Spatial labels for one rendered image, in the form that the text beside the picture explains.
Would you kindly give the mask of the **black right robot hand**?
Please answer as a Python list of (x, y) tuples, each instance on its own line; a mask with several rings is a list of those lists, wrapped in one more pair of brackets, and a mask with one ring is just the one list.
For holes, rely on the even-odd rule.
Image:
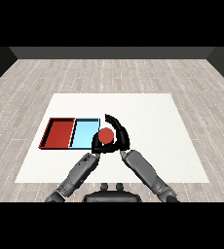
[(103, 153), (114, 153), (118, 150), (126, 151), (130, 148), (130, 138), (126, 129), (120, 122), (111, 115), (106, 114), (105, 120), (110, 123), (116, 130), (116, 142), (101, 147)]

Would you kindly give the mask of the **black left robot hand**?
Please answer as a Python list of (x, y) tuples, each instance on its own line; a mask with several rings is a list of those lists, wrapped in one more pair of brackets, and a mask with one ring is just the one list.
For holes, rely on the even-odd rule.
[(98, 133), (93, 136), (92, 141), (92, 153), (93, 154), (100, 154), (101, 153), (102, 143), (98, 139)]

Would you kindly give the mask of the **red can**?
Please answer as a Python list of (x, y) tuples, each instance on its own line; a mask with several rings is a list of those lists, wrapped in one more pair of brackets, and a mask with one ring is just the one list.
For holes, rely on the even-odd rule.
[(112, 144), (114, 142), (114, 132), (108, 128), (102, 128), (98, 133), (98, 140), (104, 145)]

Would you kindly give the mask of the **light blue open box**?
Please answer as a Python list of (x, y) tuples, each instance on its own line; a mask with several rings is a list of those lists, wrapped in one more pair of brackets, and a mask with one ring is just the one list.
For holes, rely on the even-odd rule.
[(99, 132), (99, 118), (77, 118), (69, 139), (70, 150), (90, 150), (93, 136)]

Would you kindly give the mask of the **red open box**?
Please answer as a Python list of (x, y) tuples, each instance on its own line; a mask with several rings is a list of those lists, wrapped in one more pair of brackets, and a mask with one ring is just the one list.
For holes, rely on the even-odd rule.
[(41, 150), (68, 150), (74, 118), (50, 118), (39, 144)]

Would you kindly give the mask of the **dark grey robot body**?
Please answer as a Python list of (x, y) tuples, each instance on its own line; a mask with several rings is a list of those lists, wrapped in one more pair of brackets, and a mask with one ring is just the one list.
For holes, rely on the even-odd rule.
[(126, 192), (122, 183), (116, 184), (115, 191), (108, 190), (108, 184), (102, 183), (98, 192), (85, 195), (83, 202), (141, 202), (139, 195)]

